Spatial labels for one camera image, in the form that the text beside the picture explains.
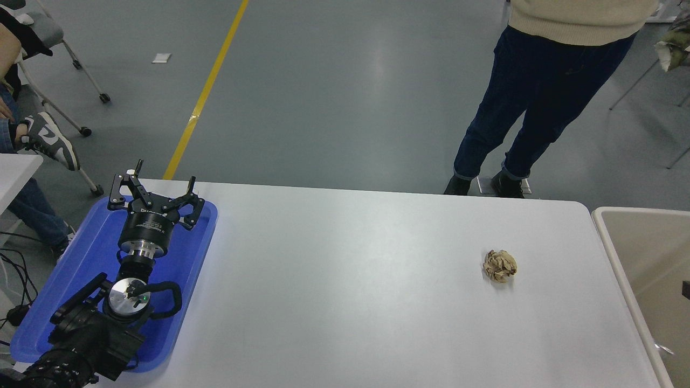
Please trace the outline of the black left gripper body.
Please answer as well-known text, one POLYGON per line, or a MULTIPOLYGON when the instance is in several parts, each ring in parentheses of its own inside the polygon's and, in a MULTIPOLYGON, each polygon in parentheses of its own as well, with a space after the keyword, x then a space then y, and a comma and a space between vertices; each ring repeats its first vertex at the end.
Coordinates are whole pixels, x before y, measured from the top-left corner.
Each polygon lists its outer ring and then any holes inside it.
POLYGON ((163 213, 145 208, 128 210, 118 245, 126 250, 136 241, 147 241, 157 246, 158 250, 167 250, 174 226, 179 220, 178 210, 168 210, 163 213))

